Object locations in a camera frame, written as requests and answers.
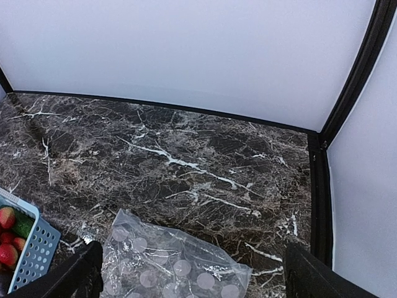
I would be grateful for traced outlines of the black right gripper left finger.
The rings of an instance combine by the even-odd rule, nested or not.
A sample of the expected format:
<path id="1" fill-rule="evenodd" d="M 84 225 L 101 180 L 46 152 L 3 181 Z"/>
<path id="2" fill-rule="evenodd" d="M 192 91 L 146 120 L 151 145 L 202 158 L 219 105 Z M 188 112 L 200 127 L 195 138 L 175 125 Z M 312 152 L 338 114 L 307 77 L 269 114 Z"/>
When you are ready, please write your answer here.
<path id="1" fill-rule="evenodd" d="M 103 248 L 92 241 L 50 273 L 13 292 L 14 297 L 99 297 Z"/>

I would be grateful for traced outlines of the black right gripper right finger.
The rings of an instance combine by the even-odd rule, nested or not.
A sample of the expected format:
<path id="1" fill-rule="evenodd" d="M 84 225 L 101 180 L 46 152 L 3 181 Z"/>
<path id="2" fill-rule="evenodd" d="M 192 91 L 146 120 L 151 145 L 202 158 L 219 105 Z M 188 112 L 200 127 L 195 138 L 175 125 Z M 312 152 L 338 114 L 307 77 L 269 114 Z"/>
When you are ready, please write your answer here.
<path id="1" fill-rule="evenodd" d="M 375 295 L 336 274 L 296 243 L 287 245 L 284 257 L 287 297 L 371 297 Z"/>

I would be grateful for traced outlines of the clear zip top bag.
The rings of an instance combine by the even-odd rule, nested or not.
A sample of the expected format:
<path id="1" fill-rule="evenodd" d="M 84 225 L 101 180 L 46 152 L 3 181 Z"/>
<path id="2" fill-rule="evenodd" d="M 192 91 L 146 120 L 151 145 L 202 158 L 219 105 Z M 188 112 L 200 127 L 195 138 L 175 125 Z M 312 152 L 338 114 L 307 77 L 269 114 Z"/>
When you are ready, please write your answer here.
<path id="1" fill-rule="evenodd" d="M 103 252 L 101 297 L 244 297 L 252 274 L 223 249 L 123 209 Z"/>

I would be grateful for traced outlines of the red lychee bunch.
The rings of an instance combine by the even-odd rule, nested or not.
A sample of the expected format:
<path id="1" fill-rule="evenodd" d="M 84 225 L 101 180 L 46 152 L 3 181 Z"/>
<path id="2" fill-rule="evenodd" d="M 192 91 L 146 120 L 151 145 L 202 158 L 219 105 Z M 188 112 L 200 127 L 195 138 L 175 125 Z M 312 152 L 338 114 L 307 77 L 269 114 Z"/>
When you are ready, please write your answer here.
<path id="1" fill-rule="evenodd" d="M 1 266 L 15 271 L 22 250 L 25 248 L 26 236 L 19 231 L 16 210 L 1 207 Z"/>

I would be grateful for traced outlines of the blue perforated plastic basket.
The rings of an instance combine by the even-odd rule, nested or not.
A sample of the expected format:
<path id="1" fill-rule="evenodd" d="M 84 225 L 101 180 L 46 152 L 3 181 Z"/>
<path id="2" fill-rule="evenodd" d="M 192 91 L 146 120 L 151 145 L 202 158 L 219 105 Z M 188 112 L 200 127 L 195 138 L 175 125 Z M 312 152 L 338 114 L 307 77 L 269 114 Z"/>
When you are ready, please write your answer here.
<path id="1" fill-rule="evenodd" d="M 46 275 L 60 241 L 61 233 L 53 228 L 34 205 L 1 189 L 1 204 L 8 205 L 33 219 L 22 254 L 16 264 L 8 293 Z"/>

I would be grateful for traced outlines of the green cucumber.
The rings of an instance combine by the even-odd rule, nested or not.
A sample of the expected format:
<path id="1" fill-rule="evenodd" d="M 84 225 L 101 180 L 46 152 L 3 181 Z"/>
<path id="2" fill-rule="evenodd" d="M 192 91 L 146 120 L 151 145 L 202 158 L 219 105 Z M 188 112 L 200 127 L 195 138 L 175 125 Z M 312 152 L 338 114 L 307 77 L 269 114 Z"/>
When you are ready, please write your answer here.
<path id="1" fill-rule="evenodd" d="M 12 231 L 16 235 L 18 235 L 24 239 L 27 239 L 30 234 L 30 231 L 34 225 L 34 220 L 32 218 L 26 216 L 25 214 L 20 214 L 20 213 L 17 213 L 15 215 L 15 218 L 16 219 L 15 219 L 15 223 L 12 227 Z"/>

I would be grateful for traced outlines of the black enclosure frame post right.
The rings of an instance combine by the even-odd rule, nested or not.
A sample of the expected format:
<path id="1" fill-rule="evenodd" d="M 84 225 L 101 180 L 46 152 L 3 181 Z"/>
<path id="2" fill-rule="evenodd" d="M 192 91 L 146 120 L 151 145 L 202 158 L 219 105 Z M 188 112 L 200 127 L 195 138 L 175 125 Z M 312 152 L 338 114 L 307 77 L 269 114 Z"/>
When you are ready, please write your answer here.
<path id="1" fill-rule="evenodd" d="M 328 150 L 375 69 L 396 17 L 396 1 L 375 1 L 343 88 L 320 132 L 308 134 L 311 177 L 310 252 L 328 268 L 334 261 L 331 168 Z"/>

